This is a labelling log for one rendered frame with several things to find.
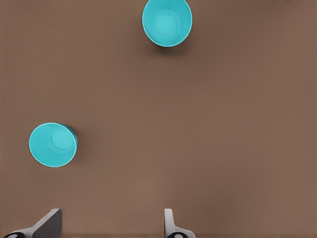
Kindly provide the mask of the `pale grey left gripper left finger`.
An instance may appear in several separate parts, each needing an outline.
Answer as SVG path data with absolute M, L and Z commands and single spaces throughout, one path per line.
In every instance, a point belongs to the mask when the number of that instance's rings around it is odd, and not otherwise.
M 54 208 L 32 227 L 13 231 L 3 238 L 60 238 L 62 210 Z

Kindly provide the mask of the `turquoise blue bowl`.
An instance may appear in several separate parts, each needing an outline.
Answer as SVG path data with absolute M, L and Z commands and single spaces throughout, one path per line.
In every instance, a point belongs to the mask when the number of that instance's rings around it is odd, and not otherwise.
M 147 37 L 161 47 L 174 47 L 190 34 L 193 16 L 186 0 L 148 0 L 142 13 Z
M 29 136 L 29 150 L 40 164 L 58 168 L 70 163 L 77 151 L 78 139 L 68 126 L 48 122 L 37 126 Z

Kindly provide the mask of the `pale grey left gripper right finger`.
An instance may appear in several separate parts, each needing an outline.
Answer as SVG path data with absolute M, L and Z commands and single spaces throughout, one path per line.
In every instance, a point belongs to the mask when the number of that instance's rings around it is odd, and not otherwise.
M 172 209 L 165 208 L 164 238 L 196 238 L 196 236 L 192 231 L 176 226 Z

